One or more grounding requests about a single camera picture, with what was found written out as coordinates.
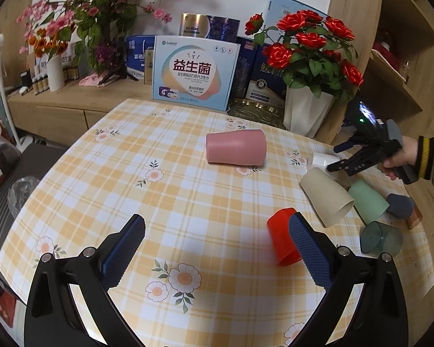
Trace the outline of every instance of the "mint green cup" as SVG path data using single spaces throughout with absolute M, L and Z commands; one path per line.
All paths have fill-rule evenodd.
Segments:
M 350 187 L 349 194 L 355 200 L 354 206 L 366 225 L 378 220 L 389 207 L 387 201 L 363 180 L 357 180 Z

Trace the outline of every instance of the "white vase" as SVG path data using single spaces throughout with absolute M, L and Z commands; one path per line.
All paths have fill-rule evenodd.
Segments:
M 308 87 L 288 87 L 283 125 L 292 133 L 313 138 L 333 102 L 333 96 L 326 92 L 317 98 Z
M 63 63 L 60 55 L 53 56 L 47 62 L 47 75 L 50 91 L 56 91 L 64 87 Z

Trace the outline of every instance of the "yellow and white plaid tablecloth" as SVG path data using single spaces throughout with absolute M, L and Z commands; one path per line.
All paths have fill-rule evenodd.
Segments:
M 250 128 L 266 134 L 264 167 L 207 163 L 207 133 Z M 127 100 L 84 134 L 33 192 L 2 247 L 0 270 L 27 301 L 44 252 L 76 256 L 138 213 L 146 237 L 109 294 L 148 347 L 288 345 L 324 289 L 303 261 L 276 266 L 267 219 L 294 207 L 356 254 L 364 229 L 355 210 L 323 227 L 299 185 L 312 152 L 331 153 L 331 147 L 222 114 Z M 375 168 L 358 176 L 383 196 L 407 194 Z M 404 235 L 396 265 L 411 311 L 434 284 L 424 228 L 408 231 L 390 215 L 382 221 Z M 102 340 L 78 287 L 73 290 L 87 330 Z M 332 339 L 345 332 L 360 290 Z

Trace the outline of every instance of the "screw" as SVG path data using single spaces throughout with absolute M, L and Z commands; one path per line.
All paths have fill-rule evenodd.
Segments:
M 347 257 L 350 254 L 350 249 L 348 247 L 341 246 L 337 249 L 337 252 L 343 256 Z
M 386 262 L 391 262 L 392 261 L 392 256 L 389 253 L 383 253 L 381 258 L 386 261 Z
M 95 254 L 95 252 L 96 252 L 96 249 L 94 247 L 88 247 L 88 248 L 84 249 L 83 255 L 85 257 L 91 257 Z
M 42 262 L 48 262 L 51 260 L 51 253 L 45 253 L 42 257 L 40 257 Z

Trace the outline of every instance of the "blue box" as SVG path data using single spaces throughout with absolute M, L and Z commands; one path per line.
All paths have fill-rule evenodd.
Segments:
M 213 39 L 157 36 L 153 99 L 227 110 L 239 49 Z
M 246 99 L 284 109 L 286 83 L 281 76 L 283 70 L 273 69 L 267 65 L 269 58 L 262 54 L 263 48 L 267 46 L 268 44 L 264 44 L 257 47 Z
M 153 35 L 128 36 L 127 41 L 127 71 L 137 78 L 145 76 L 145 50 L 155 48 Z
M 244 99 L 254 66 L 257 48 L 253 47 L 253 40 L 251 39 L 238 37 L 236 42 L 241 45 L 241 47 L 236 62 L 235 76 L 231 85 L 230 97 Z
M 320 14 L 323 18 L 327 16 L 322 11 L 315 9 L 309 5 L 306 5 L 297 0 L 269 0 L 269 5 L 265 11 L 264 17 L 264 29 L 270 26 L 276 26 L 277 23 L 287 14 L 296 13 L 299 10 L 312 10 Z M 281 31 L 269 31 L 270 39 L 273 41 L 278 41 Z M 272 41 L 270 39 L 265 39 L 265 43 L 270 44 Z

